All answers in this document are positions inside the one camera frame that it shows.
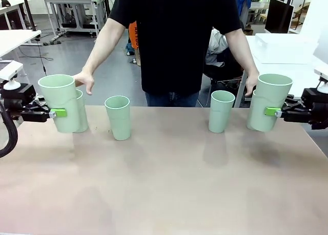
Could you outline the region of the person's left hand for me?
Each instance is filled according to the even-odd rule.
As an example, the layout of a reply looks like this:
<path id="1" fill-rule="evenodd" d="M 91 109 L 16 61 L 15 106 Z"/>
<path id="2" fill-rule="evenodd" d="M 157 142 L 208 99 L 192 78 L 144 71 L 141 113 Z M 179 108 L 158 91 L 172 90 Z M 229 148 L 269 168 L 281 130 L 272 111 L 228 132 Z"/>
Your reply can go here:
<path id="1" fill-rule="evenodd" d="M 252 71 L 248 74 L 245 87 L 247 89 L 247 92 L 245 94 L 246 97 L 250 97 L 253 94 L 253 89 L 257 85 L 259 72 L 258 71 Z"/>

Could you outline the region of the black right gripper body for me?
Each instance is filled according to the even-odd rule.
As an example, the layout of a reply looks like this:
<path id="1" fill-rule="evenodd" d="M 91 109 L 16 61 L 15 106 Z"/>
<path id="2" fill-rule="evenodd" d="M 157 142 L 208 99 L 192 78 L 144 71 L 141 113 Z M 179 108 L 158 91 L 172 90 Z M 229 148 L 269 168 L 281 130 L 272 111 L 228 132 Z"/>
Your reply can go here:
<path id="1" fill-rule="evenodd" d="M 327 94 L 319 92 L 316 88 L 303 90 L 301 100 L 310 113 L 308 124 L 312 130 L 323 130 L 327 128 Z"/>

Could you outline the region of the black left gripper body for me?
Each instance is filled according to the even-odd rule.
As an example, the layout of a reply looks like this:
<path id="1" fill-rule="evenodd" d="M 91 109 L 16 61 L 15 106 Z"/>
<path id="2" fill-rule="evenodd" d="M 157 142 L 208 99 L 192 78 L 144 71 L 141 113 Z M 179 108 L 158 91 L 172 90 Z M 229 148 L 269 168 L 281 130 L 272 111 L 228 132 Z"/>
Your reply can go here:
<path id="1" fill-rule="evenodd" d="M 36 91 L 33 85 L 21 83 L 21 86 L 15 90 L 2 88 L 1 96 L 6 111 L 12 117 L 18 117 L 21 115 L 21 112 L 30 110 L 29 106 L 34 101 Z"/>

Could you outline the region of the person's right hand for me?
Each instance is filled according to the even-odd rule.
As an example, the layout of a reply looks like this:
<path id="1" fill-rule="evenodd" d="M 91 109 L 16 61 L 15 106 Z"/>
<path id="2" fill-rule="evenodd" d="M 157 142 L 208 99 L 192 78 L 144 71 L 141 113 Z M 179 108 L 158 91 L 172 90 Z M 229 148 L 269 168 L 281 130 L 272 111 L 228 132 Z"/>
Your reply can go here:
<path id="1" fill-rule="evenodd" d="M 92 88 L 94 86 L 94 78 L 92 73 L 81 71 L 78 74 L 75 74 L 73 78 L 76 87 L 85 86 L 87 94 L 92 95 Z"/>

